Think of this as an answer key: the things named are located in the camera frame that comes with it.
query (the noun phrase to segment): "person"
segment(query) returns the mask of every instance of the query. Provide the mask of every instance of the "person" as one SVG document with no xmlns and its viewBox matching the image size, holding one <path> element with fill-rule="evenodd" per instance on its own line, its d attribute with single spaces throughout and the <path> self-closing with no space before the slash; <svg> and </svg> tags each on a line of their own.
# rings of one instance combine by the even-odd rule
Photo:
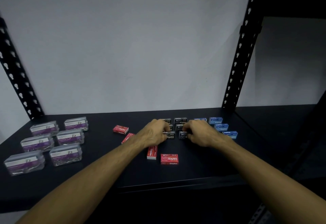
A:
<svg viewBox="0 0 326 224">
<path fill-rule="evenodd" d="M 92 214 L 130 161 L 143 149 L 166 140 L 169 124 L 153 119 L 124 144 L 63 182 L 17 222 L 83 223 Z M 282 223 L 326 223 L 326 201 L 286 176 L 203 120 L 190 120 L 183 130 L 191 142 L 219 150 Z"/>
</svg>

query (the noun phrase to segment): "black metal upright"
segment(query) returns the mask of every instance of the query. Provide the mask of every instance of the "black metal upright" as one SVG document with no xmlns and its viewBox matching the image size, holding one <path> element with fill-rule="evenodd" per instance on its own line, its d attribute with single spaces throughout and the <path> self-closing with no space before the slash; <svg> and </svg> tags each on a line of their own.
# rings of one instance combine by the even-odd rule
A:
<svg viewBox="0 0 326 224">
<path fill-rule="evenodd" d="M 0 62 L 29 118 L 44 115 L 2 17 L 0 17 Z"/>
<path fill-rule="evenodd" d="M 222 107 L 235 110 L 256 39 L 261 31 L 266 0 L 249 0 L 240 28 L 233 65 L 225 91 Z"/>
</svg>

